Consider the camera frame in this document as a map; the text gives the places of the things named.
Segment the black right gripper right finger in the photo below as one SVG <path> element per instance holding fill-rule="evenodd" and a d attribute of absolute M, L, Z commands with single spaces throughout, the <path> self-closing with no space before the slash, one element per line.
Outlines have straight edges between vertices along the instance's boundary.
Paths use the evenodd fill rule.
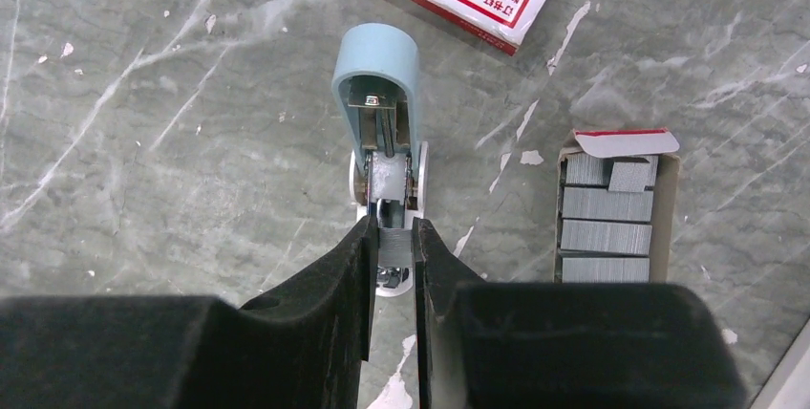
<path fill-rule="evenodd" d="M 490 282 L 412 230 L 423 408 L 742 408 L 707 305 L 660 283 Z"/>

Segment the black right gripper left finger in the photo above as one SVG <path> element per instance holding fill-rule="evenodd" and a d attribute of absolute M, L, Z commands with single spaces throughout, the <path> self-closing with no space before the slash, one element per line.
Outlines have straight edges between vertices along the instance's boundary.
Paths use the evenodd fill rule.
<path fill-rule="evenodd" d="M 1 302 L 5 408 L 353 408 L 378 227 L 235 307 L 211 295 Z"/>

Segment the staple tray with staples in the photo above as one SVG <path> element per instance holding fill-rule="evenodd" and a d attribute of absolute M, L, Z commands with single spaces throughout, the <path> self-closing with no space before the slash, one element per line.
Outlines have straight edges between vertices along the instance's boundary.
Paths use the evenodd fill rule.
<path fill-rule="evenodd" d="M 554 282 L 667 281 L 679 148 L 667 128 L 571 132 L 558 158 Z"/>

